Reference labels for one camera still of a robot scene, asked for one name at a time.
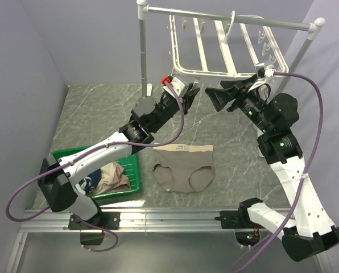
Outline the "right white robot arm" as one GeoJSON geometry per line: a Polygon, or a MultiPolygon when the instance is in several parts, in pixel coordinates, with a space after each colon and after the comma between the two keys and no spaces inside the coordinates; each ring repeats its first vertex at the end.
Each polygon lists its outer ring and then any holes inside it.
{"type": "Polygon", "coordinates": [[[252,198],[239,205],[238,220],[247,228],[254,224],[277,235],[288,256],[295,262],[339,244],[339,227],[328,216],[305,169],[301,147],[291,131],[298,121],[297,99],[289,94],[263,100],[251,81],[222,81],[221,88],[206,88],[216,111],[241,110],[262,134],[258,147],[267,164],[279,179],[293,208],[285,217],[262,200],[252,198]]]}

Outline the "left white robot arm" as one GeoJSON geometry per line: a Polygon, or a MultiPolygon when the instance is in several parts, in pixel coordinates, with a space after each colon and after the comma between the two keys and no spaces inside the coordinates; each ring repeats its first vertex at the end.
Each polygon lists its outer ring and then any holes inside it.
{"type": "Polygon", "coordinates": [[[111,162],[154,146],[153,134],[176,113],[186,115],[200,88],[196,82],[188,84],[176,98],[177,90],[173,82],[166,83],[159,101],[151,96],[137,100],[129,121],[102,142],[60,159],[48,155],[42,162],[38,186],[50,209],[76,214],[90,229],[99,227],[102,214],[97,203],[80,193],[76,184],[111,162]]]}

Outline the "taupe beige underwear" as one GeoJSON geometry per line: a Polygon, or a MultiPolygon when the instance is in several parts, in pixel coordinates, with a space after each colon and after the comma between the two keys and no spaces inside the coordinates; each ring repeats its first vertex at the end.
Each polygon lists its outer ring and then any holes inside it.
{"type": "Polygon", "coordinates": [[[154,176],[167,192],[202,192],[215,177],[213,151],[212,145],[155,147],[154,176]]]}

